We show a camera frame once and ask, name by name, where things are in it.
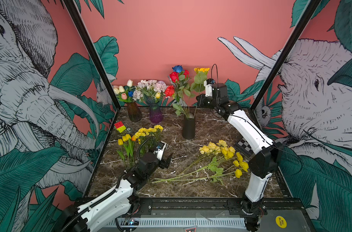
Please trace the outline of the yellow sunflower stem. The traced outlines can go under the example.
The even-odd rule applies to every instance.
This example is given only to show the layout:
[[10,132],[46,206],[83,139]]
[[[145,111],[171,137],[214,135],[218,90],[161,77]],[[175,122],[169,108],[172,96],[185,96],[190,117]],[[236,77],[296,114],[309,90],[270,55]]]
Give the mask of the yellow sunflower stem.
[[191,84],[191,90],[200,94],[205,90],[204,82],[207,80],[207,75],[210,68],[195,68],[194,71],[196,75],[194,76],[194,81]]

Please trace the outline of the yellow carnation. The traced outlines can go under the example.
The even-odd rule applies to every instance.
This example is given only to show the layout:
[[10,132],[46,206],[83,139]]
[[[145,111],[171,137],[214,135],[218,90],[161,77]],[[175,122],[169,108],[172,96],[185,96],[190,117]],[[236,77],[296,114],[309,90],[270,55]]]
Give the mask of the yellow carnation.
[[157,135],[158,135],[158,130],[156,128],[149,128],[148,129],[149,136],[153,136],[153,145],[155,146],[157,143]]
[[[138,130],[138,132],[145,132],[145,133],[146,133],[147,136],[146,136],[145,141],[150,137],[147,128],[140,128],[140,129]],[[141,154],[141,155],[144,155],[146,152],[148,152],[148,150],[149,150],[149,142],[146,142],[146,144],[143,145],[142,148],[140,149],[140,154]]]
[[135,142],[141,145],[145,141],[147,135],[145,132],[137,132],[135,133],[135,136],[137,137],[137,140]]

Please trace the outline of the yellow carnation stem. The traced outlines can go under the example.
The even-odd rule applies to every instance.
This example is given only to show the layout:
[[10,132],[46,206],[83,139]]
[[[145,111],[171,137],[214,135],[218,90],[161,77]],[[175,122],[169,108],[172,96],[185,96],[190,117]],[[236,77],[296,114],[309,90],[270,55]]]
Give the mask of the yellow carnation stem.
[[157,144],[161,140],[163,127],[161,125],[155,125],[152,131],[155,137],[155,144]]

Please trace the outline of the purple glass vase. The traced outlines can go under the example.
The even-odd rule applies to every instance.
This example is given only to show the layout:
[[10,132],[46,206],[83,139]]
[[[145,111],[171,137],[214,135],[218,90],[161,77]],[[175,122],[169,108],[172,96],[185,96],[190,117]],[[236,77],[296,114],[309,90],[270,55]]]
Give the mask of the purple glass vase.
[[153,124],[158,124],[163,121],[163,114],[157,103],[149,104],[149,119]]

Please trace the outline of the yellow rose bunch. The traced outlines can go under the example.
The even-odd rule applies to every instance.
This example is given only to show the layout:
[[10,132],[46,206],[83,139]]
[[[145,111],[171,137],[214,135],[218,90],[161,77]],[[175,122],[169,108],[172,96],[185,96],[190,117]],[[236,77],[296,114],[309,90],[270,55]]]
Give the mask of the yellow rose bunch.
[[196,158],[195,161],[197,161],[198,159],[202,158],[204,154],[219,154],[220,153],[220,150],[222,148],[230,148],[232,152],[237,152],[236,149],[232,146],[229,146],[227,144],[226,141],[224,140],[219,140],[217,143],[213,143],[213,142],[210,142],[208,143],[207,145],[204,145],[202,147],[199,148],[199,156]]

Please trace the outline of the yellow poppy spray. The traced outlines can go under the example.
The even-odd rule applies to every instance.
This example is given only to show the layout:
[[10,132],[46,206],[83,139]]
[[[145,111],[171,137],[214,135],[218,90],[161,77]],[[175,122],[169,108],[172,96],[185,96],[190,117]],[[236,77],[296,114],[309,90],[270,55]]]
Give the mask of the yellow poppy spray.
[[202,158],[195,161],[190,167],[186,168],[184,171],[182,171],[180,174],[176,176],[190,173],[205,165],[208,165],[211,162],[219,162],[221,163],[220,166],[224,167],[225,169],[235,165],[236,167],[239,167],[242,170],[244,170],[243,175],[249,172],[248,162],[244,160],[240,152],[232,152],[230,148],[222,148],[219,154],[213,154],[213,153],[204,154]]
[[224,177],[235,177],[235,178],[240,178],[244,170],[242,170],[239,167],[236,167],[235,165],[230,166],[228,168],[224,168],[220,166],[221,163],[219,162],[211,162],[208,165],[205,165],[195,171],[192,171],[187,174],[182,174],[176,177],[171,177],[171,178],[166,178],[166,179],[160,179],[160,178],[155,178],[153,181],[151,181],[152,184],[156,183],[170,183],[170,182],[195,182],[199,180],[210,180],[212,182],[221,182],[223,183],[223,178]]

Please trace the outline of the brown ribbed glass vase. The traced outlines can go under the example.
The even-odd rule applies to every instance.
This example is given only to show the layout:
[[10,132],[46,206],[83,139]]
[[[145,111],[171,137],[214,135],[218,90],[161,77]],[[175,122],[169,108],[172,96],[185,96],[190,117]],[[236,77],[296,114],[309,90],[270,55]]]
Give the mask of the brown ribbed glass vase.
[[126,105],[130,121],[139,122],[143,118],[143,115],[138,105],[135,102],[128,102]]

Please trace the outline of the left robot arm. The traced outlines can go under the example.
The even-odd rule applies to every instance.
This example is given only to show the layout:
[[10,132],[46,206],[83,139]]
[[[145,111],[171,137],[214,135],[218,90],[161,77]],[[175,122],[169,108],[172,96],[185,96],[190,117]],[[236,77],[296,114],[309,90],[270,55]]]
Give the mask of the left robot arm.
[[138,162],[123,173],[117,184],[100,196],[79,206],[67,207],[56,221],[53,232],[97,232],[111,220],[140,209],[140,190],[158,169],[168,168],[172,155],[163,157],[168,144],[159,141]]

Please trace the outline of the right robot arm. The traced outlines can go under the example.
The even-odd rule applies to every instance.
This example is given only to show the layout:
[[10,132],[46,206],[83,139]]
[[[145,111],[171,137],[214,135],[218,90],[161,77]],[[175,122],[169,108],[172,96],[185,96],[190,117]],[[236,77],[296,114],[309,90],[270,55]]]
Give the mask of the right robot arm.
[[208,79],[204,87],[205,94],[197,96],[199,106],[216,110],[240,133],[254,154],[248,162],[251,176],[242,199],[242,210],[247,215],[261,214],[265,188],[280,164],[284,147],[266,136],[237,102],[229,100],[225,84]]

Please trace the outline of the red blue rose bunch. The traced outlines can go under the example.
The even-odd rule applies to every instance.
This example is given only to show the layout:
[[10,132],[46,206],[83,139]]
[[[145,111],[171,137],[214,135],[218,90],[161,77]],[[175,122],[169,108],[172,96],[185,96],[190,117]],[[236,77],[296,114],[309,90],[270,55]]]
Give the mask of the red blue rose bunch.
[[185,70],[181,65],[174,66],[173,72],[168,75],[171,83],[165,91],[166,98],[173,98],[172,107],[176,114],[183,114],[187,119],[193,118],[190,108],[186,103],[185,97],[191,97],[191,85],[189,83],[189,71]]

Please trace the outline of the checkerboard calibration plate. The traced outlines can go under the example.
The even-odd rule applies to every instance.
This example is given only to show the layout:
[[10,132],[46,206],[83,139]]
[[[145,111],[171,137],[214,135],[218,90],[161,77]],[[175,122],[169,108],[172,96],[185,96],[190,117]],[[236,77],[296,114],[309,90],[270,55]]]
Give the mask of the checkerboard calibration plate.
[[244,138],[240,139],[237,143],[235,143],[234,147],[249,159],[255,155],[251,146]]

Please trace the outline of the red yellow cube block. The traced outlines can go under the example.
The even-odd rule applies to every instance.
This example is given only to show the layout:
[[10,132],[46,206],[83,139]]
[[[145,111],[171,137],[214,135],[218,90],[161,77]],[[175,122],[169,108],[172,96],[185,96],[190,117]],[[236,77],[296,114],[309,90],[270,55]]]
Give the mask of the red yellow cube block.
[[114,126],[119,133],[122,133],[127,129],[122,121],[116,122]]

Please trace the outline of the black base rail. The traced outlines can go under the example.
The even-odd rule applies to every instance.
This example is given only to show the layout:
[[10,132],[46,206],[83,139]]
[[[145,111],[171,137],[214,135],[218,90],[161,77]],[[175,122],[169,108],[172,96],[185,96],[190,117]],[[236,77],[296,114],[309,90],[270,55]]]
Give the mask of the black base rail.
[[[228,210],[235,213],[242,205],[241,198],[151,198],[140,197],[139,215],[150,215],[156,210]],[[264,211],[301,207],[295,198],[264,198],[261,208]]]

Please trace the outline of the black left frame post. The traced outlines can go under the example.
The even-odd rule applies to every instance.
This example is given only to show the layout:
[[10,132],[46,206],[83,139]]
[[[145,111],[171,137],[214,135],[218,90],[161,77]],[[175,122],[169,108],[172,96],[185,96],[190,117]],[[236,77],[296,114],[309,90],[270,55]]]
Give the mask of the black left frame post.
[[65,7],[67,8],[69,15],[86,47],[86,49],[88,50],[88,53],[90,55],[90,58],[92,59],[94,66],[101,78],[101,80],[103,81],[109,96],[111,97],[111,100],[114,103],[114,106],[116,108],[116,110],[120,110],[121,106],[119,104],[119,101],[117,100],[112,85],[109,82],[109,79],[106,75],[104,66],[101,62],[101,59],[99,58],[99,55],[96,51],[96,48],[91,40],[91,37],[87,31],[86,26],[84,25],[84,22],[80,16],[80,13],[78,11],[77,5],[75,3],[75,1],[71,1],[71,0],[63,0],[63,3],[65,4]]

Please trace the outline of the black frame post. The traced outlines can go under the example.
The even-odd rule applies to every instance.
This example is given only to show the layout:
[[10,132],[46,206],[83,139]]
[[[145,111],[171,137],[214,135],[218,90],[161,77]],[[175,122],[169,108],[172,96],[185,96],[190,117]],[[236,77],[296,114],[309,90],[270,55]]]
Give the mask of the black frame post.
[[75,1],[71,1],[71,0],[63,0],[63,3],[65,4],[65,7],[67,8],[69,15],[86,47],[86,49],[88,50],[88,53],[90,55],[90,58],[92,59],[94,66],[101,78],[101,80],[103,81],[109,96],[111,97],[111,100],[114,103],[114,106],[116,108],[116,110],[120,110],[121,106],[119,104],[119,101],[117,100],[112,85],[109,82],[109,79],[106,75],[104,66],[101,62],[101,59],[99,58],[99,55],[96,51],[96,48],[91,40],[91,37],[87,31],[86,26],[84,25],[84,22],[80,16],[80,13],[78,11],[77,5],[75,3]]
[[254,102],[252,103],[250,110],[255,111],[256,108],[258,107],[260,101],[264,97],[264,94],[268,90],[270,84],[272,81],[275,79],[277,76],[280,68],[284,64],[286,58],[288,55],[291,53],[295,43],[301,36],[302,32],[306,28],[308,22],[310,21],[311,17],[313,16],[314,12],[316,11],[317,7],[321,3],[321,0],[311,0],[308,1],[306,4],[299,20],[296,23],[296,26],[294,27],[288,41],[286,42],[281,54],[279,55],[277,61],[275,62],[274,66],[272,67],[268,77],[266,78],[261,90],[259,91],[257,97],[255,98]]

